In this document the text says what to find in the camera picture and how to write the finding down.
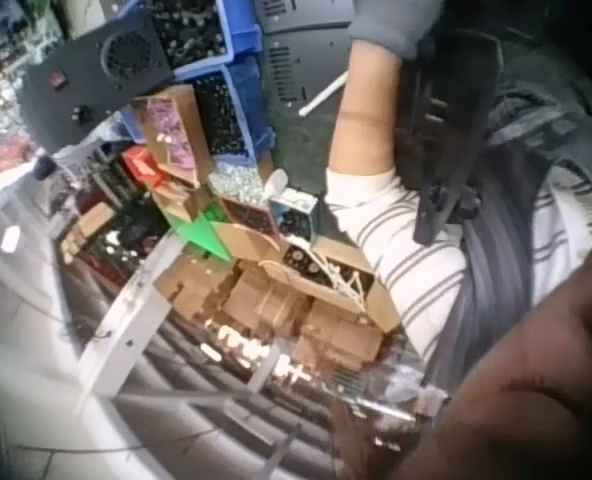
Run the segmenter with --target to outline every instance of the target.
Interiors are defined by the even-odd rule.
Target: white striped sleeve
[[[410,342],[428,361],[462,284],[466,260],[446,233],[413,240],[418,194],[394,170],[374,176],[327,172],[327,203],[392,295]]]

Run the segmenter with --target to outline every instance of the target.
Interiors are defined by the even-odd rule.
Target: white stick
[[[334,80],[332,83],[330,83],[325,88],[325,90],[320,92],[318,95],[316,95],[314,97],[314,99],[311,102],[309,102],[307,105],[305,105],[303,108],[301,108],[298,111],[298,115],[300,115],[301,117],[306,117],[307,115],[312,113],[312,111],[315,108],[317,108],[321,103],[323,103],[325,100],[327,100],[329,97],[331,97],[338,90],[343,88],[345,86],[345,84],[347,83],[347,75],[348,75],[348,72],[345,72],[340,77],[338,77],[336,80]]]

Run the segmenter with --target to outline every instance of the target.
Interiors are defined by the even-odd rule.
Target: red box
[[[134,178],[152,188],[168,179],[168,175],[158,168],[152,153],[142,145],[134,145],[124,151],[123,159]]]

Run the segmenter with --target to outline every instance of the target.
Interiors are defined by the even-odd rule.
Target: skin
[[[394,165],[402,61],[354,43],[329,168]],[[389,478],[579,478],[592,473],[592,258],[499,342]]]

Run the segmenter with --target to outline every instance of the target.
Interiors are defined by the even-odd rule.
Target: dark glove
[[[434,25],[442,6],[443,0],[360,0],[349,34],[413,60],[418,42]]]

